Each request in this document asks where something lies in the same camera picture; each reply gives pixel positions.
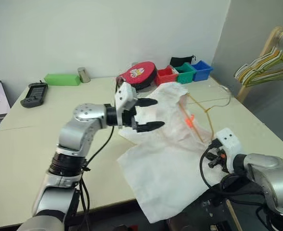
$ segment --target white wall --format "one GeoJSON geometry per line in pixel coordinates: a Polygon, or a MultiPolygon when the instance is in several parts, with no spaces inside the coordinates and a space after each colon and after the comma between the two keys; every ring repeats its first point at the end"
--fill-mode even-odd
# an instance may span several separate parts
{"type": "Polygon", "coordinates": [[[0,0],[0,79],[11,101],[47,73],[116,76],[171,56],[212,62],[230,0],[0,0]]]}
{"type": "MultiPolygon", "coordinates": [[[[259,57],[276,26],[283,27],[283,0],[231,1],[212,74],[234,95],[241,87],[235,71],[259,57]]],[[[283,81],[253,86],[244,105],[283,140],[283,81]]]]}

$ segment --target red lid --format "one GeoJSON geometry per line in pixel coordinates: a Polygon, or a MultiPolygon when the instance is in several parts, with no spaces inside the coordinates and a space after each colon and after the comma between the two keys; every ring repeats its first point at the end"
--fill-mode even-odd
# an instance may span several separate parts
{"type": "Polygon", "coordinates": [[[120,76],[125,78],[129,84],[138,84],[144,82],[154,70],[154,63],[142,62],[134,65],[120,76]]]}

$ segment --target white cloth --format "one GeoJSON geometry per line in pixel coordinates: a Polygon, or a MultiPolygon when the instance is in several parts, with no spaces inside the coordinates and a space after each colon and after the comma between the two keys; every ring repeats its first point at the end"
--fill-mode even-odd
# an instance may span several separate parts
{"type": "MultiPolygon", "coordinates": [[[[140,124],[164,121],[165,125],[151,132],[137,133],[131,128],[119,132],[138,144],[118,162],[150,223],[177,215],[207,189],[200,176],[199,159],[208,142],[202,143],[185,123],[178,102],[185,103],[186,93],[179,83],[161,84],[148,96],[158,104],[139,108],[136,120],[140,124]]],[[[203,140],[209,141],[210,133],[196,120],[194,125],[203,140]]],[[[207,163],[203,168],[205,177],[216,184],[224,174],[219,166],[210,171],[207,163]]]]}

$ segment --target table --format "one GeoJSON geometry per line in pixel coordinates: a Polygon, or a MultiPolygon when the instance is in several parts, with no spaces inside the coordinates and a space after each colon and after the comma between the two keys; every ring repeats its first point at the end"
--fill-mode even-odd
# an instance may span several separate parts
{"type": "MultiPolygon", "coordinates": [[[[186,87],[205,107],[224,104],[228,97],[213,79],[186,87]]],[[[20,106],[19,100],[26,91],[22,93],[0,126],[0,226],[21,223],[31,216],[31,207],[54,155],[60,128],[71,118],[74,107],[82,102],[112,102],[113,91],[113,80],[108,78],[93,79],[79,87],[51,86],[46,102],[32,109],[20,106]]],[[[207,126],[206,117],[197,104],[190,102],[188,108],[203,126],[207,126]]],[[[211,109],[209,113],[215,131],[229,127],[247,152],[283,158],[283,142],[236,99],[224,108],[211,109]]],[[[109,132],[110,128],[107,128],[96,134],[90,154],[106,141],[109,132]]],[[[135,198],[116,162],[133,144],[117,132],[116,128],[109,144],[91,162],[92,170],[85,174],[91,208],[135,198]]]]}

